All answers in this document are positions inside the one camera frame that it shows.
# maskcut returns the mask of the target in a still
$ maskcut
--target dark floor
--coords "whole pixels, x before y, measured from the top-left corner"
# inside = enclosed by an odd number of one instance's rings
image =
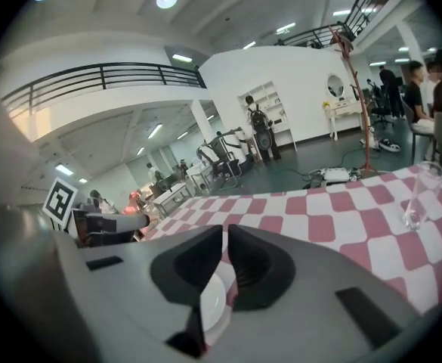
[[[385,130],[380,124],[376,125],[377,138],[389,138],[400,145],[400,152],[393,154],[383,150],[371,150],[370,162],[380,171],[394,171],[410,166],[412,134],[405,120],[399,119],[394,125]],[[346,169],[360,167],[365,161],[365,152],[359,140],[363,137],[360,130],[341,132],[338,141],[329,137],[297,144],[298,151],[292,145],[281,149],[282,159],[267,165],[258,164],[240,178],[240,186],[230,190],[213,191],[213,195],[262,194],[302,189],[308,184],[308,179],[293,172],[307,174],[308,172],[330,166],[340,166]],[[423,160],[429,144],[428,138],[416,140],[416,163]]]

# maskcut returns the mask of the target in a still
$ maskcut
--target clear drinking glass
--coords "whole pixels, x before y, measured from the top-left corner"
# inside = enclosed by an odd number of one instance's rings
[[[412,231],[418,230],[427,218],[427,213],[437,199],[442,185],[442,168],[439,164],[423,161],[418,167],[412,197],[403,214],[405,226]]]

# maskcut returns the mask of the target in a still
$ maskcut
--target white plate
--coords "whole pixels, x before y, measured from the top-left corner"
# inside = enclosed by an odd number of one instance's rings
[[[204,330],[210,330],[218,323],[225,306],[226,288],[221,278],[214,273],[200,295],[200,312]]]

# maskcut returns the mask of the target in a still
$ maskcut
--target checkered tablecloth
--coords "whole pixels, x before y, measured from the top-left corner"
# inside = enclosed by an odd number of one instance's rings
[[[398,291],[421,314],[442,303],[442,188],[428,220],[408,231],[402,215],[416,182],[413,166],[328,188],[229,197],[194,197],[147,234],[151,240],[204,225],[223,225],[216,273],[236,296],[227,255],[227,226],[262,228],[336,250]],[[206,334],[212,345],[228,321]]]

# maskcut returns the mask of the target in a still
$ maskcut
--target speaker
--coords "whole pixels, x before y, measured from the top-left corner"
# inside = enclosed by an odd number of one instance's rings
[[[255,137],[256,141],[258,142],[259,149],[268,150],[269,148],[271,148],[273,142],[271,141],[269,130],[257,132]]]

